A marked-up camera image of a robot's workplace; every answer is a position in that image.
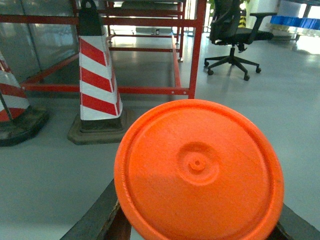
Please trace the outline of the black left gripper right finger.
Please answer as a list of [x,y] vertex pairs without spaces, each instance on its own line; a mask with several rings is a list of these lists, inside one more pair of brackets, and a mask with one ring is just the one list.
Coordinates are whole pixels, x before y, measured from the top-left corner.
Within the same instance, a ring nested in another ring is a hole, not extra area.
[[275,240],[320,240],[320,231],[285,204],[274,229]]

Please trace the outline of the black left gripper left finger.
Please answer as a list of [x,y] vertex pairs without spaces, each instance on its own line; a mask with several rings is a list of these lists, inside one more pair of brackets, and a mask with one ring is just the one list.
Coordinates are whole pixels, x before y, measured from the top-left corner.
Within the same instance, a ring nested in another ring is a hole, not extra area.
[[84,216],[62,237],[63,240],[102,240],[109,230],[119,201],[112,180]]

